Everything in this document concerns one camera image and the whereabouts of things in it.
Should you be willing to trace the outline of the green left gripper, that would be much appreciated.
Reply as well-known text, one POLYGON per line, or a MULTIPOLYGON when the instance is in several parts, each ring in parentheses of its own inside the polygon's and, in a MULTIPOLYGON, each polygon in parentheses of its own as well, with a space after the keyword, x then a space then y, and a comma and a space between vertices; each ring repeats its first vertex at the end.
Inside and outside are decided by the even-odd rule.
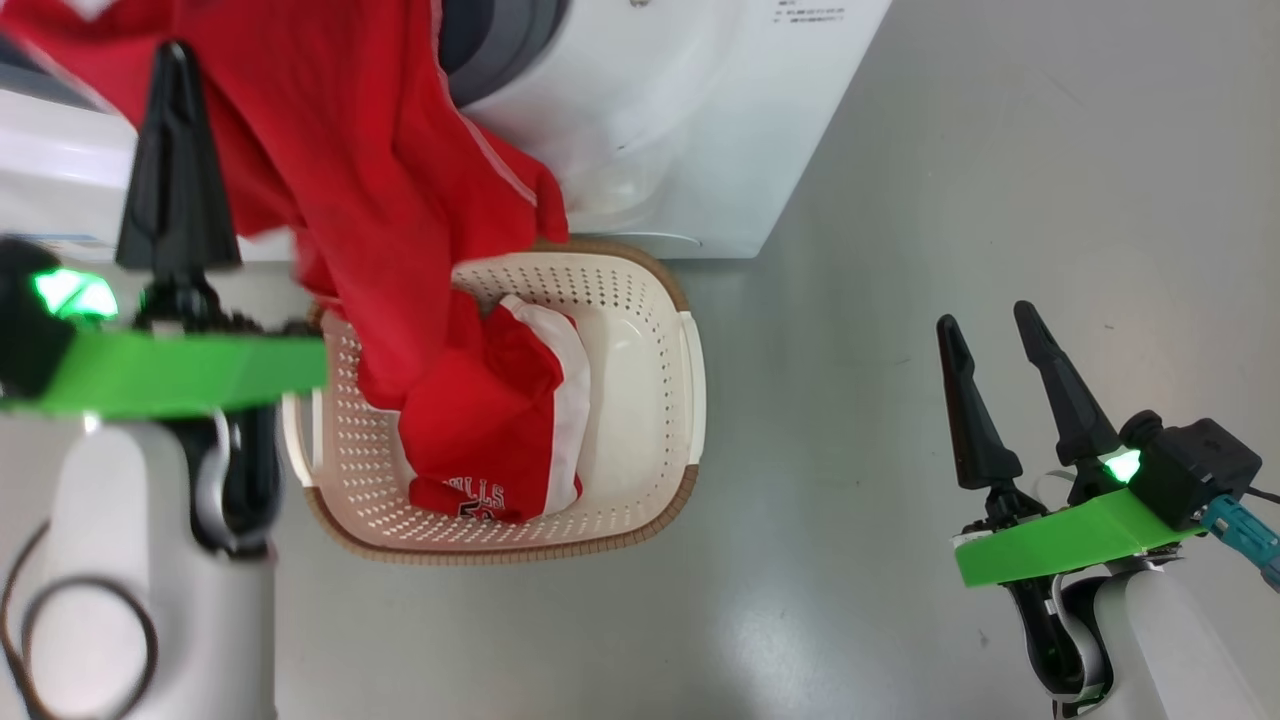
MULTIPOLYGON (((201 68, 182 41, 154 58, 115 264, 148 274, 146 311, 218 311, 207 274, 243 264, 201 68)), ((3 314, 3 411, 173 430, 189 464, 193 533, 234 555, 261 551, 278 514, 278 405, 326 375, 324 343, 302 322, 269 331, 214 313, 128 327, 76 301, 3 314)))

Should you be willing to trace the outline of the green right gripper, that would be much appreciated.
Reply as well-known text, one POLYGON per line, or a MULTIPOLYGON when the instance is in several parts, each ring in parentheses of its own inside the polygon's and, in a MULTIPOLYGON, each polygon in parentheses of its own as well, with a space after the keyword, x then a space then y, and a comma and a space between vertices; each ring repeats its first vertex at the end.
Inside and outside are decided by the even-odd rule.
MULTIPOLYGON (((1059 433, 1059 461, 1117 451, 1112 423, 1036 306, 1014 305, 1028 361, 1059 433)), ((1051 510, 1018 487, 955 316, 936 323, 951 445, 963 489, 986 515, 955 539, 970 588, 997 585, 1016 610, 1030 670, 1057 717, 1189 717, 1201 688, 1202 621, 1161 571, 1202 528, 1202 486, 1140 469, 1116 491, 1051 510)))

